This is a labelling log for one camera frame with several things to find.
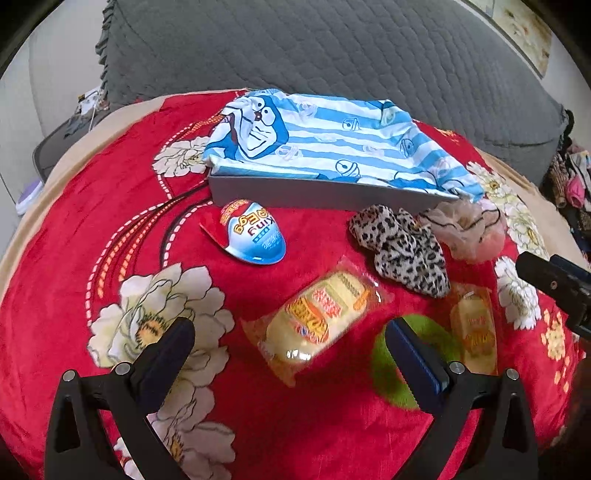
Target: beige blanket border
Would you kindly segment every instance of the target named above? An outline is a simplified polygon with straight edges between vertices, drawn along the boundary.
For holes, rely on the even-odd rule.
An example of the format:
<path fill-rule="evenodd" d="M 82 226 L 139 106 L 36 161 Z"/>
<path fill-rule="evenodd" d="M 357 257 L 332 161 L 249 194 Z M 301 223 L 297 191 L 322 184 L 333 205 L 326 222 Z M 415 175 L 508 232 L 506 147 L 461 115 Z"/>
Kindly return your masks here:
<path fill-rule="evenodd" d="M 228 91 L 231 90 L 194 92 L 186 95 Z M 84 168 L 96 153 L 127 132 L 134 123 L 149 113 L 159 110 L 169 96 L 172 95 L 128 105 L 113 112 L 64 154 L 51 172 L 39 198 L 23 217 L 0 262 L 0 301 L 4 298 L 10 279 L 18 268 L 18 263 L 28 242 L 41 228 L 51 205 L 60 197 L 66 184 Z M 480 150 L 479 153 L 487 165 L 503 176 L 528 206 L 540 234 L 544 238 L 548 253 L 550 255 L 560 254 L 571 262 L 588 268 L 587 262 L 570 234 L 566 220 L 550 202 L 540 195 L 537 188 L 500 160 Z"/>
<path fill-rule="evenodd" d="M 589 264 L 570 234 L 569 224 L 556 207 L 542 196 L 533 183 L 509 165 L 481 150 L 478 150 L 478 153 L 527 205 L 544 240 L 547 252 L 550 255 L 560 255 L 581 268 L 589 270 Z"/>

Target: wall picture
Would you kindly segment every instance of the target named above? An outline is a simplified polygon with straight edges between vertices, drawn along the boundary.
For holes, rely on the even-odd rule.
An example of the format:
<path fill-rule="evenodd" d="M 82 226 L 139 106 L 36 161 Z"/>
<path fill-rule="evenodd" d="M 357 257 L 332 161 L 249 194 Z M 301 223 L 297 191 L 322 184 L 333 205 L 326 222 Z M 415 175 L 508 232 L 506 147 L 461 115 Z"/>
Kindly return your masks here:
<path fill-rule="evenodd" d="M 465 0 L 484 13 L 521 50 L 540 76 L 546 74 L 552 31 L 520 0 Z"/>

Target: gray box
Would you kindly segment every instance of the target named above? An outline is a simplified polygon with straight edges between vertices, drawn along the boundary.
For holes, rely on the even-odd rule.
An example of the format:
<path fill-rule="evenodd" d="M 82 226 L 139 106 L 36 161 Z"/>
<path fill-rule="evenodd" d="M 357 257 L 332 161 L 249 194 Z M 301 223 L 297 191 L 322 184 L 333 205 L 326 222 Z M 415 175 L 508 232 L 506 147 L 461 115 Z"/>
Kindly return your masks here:
<path fill-rule="evenodd" d="M 330 180 L 281 179 L 276 177 L 209 176 L 213 201 L 218 206 L 238 199 L 252 200 L 263 207 L 321 208 L 351 210 L 382 204 L 412 215 L 452 202 L 431 193 L 392 187 Z"/>

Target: leopard print cloth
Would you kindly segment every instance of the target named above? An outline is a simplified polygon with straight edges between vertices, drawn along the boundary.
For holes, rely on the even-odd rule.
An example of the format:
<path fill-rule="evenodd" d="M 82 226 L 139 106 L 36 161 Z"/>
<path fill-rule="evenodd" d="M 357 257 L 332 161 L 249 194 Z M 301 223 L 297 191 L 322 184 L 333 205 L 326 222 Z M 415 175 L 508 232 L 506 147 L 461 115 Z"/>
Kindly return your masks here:
<path fill-rule="evenodd" d="M 378 274 L 410 290 L 437 299 L 450 290 L 441 246 L 429 226 L 420 226 L 410 213 L 372 205 L 349 221 L 359 244 L 375 252 Z"/>

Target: packaged bread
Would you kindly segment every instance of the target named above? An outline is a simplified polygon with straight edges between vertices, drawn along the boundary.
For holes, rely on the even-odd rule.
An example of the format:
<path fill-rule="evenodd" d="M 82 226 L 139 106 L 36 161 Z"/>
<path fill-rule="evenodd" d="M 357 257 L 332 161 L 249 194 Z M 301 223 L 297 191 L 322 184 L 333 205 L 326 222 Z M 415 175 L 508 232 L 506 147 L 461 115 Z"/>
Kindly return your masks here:
<path fill-rule="evenodd" d="M 378 283 L 350 261 L 336 268 L 281 308 L 254 322 L 242 322 L 249 340 L 273 372 L 294 386 L 294 375 L 332 345 L 355 322 L 384 302 Z"/>
<path fill-rule="evenodd" d="M 462 344 L 462 362 L 472 373 L 496 375 L 496 332 L 488 289 L 452 283 L 452 332 Z"/>

